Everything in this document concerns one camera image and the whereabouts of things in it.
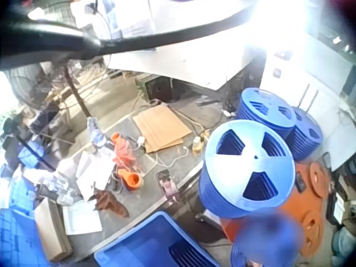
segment person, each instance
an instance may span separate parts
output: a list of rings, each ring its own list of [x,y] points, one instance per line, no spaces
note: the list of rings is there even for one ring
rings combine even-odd
[[[178,193],[177,186],[169,177],[164,177],[161,180],[161,184],[167,197],[173,196],[174,194]]]

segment paper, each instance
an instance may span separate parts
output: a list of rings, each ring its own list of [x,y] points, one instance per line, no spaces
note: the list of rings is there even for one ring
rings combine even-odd
[[[99,190],[105,189],[114,166],[115,162],[105,156],[92,159],[91,164],[77,180],[85,201],[94,194],[94,186]]]
[[[90,168],[87,168],[83,175],[78,178],[77,185],[84,200],[88,201],[94,194],[94,179],[91,175]]]
[[[91,159],[89,157],[89,153],[87,151],[83,151],[79,160],[76,177],[79,178],[83,175],[84,171],[90,166]]]
[[[67,235],[81,235],[102,231],[99,212],[95,209],[96,200],[80,201],[63,207],[63,219]]]
[[[341,198],[341,196],[338,193],[336,193],[336,197],[337,197],[337,201],[335,203],[333,215],[335,219],[338,221],[338,223],[341,224],[343,220],[343,214],[345,211],[344,200]]]
[[[115,162],[107,157],[102,157],[97,160],[94,173],[94,182],[96,188],[105,190],[114,166]]]

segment brown cloth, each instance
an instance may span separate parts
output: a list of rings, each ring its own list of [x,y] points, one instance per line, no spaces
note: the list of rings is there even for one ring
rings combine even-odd
[[[95,199],[97,202],[95,204],[95,208],[97,210],[111,210],[117,215],[120,215],[124,218],[127,218],[128,211],[123,204],[117,201],[116,197],[113,195],[112,192],[106,190],[98,190],[94,194]]]

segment smartphone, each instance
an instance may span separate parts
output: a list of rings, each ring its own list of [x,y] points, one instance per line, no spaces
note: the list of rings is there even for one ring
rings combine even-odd
[[[163,194],[165,194],[167,199],[172,199],[173,197],[178,195],[178,188],[174,183],[173,179],[171,178],[169,170],[166,169],[156,173],[156,178],[160,183],[160,187],[163,191]]]

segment table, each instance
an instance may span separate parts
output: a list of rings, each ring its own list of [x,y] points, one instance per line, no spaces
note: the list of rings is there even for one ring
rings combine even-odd
[[[206,127],[210,127],[220,118],[221,104],[196,107],[195,100],[197,98],[198,97],[191,97],[184,99],[170,106],[180,110],[194,120],[204,123]],[[119,131],[124,136],[130,136],[137,140],[140,136],[140,131],[132,118],[139,111],[140,110],[124,116],[118,120],[117,123],[104,130],[104,132],[110,136],[114,132]],[[180,119],[193,130],[191,123],[182,117],[180,117]],[[196,130],[198,132],[201,131],[198,126],[196,127]],[[184,143],[182,145],[159,151],[160,159],[162,159],[166,165],[171,164],[177,156],[185,154],[185,150],[182,147],[189,147],[194,137],[195,134],[191,133],[184,137]],[[88,152],[95,151],[91,144],[87,144],[70,159],[65,160],[68,163],[67,168],[66,170],[61,170],[61,172],[68,177],[75,177],[79,159],[84,150]],[[143,172],[146,172],[150,169],[153,163],[143,151],[137,150],[137,152],[138,154],[136,156],[140,158],[142,170]],[[181,189],[199,174],[201,168],[202,155],[194,155],[191,150],[189,150],[189,154],[186,157],[177,160],[175,164],[168,169],[177,187]],[[103,231],[69,236],[70,243],[73,247],[73,254],[66,259],[65,263],[73,264],[86,258],[95,251],[100,250],[159,209],[166,202],[166,198],[155,178],[155,173],[163,169],[165,169],[165,167],[155,166],[148,174],[146,174],[144,177],[144,185],[140,190],[128,192],[124,189],[121,194],[117,195],[117,199],[128,209],[128,212],[130,213],[129,218],[121,218],[111,211],[100,211],[99,214]],[[71,186],[76,187],[75,179],[69,182]]]

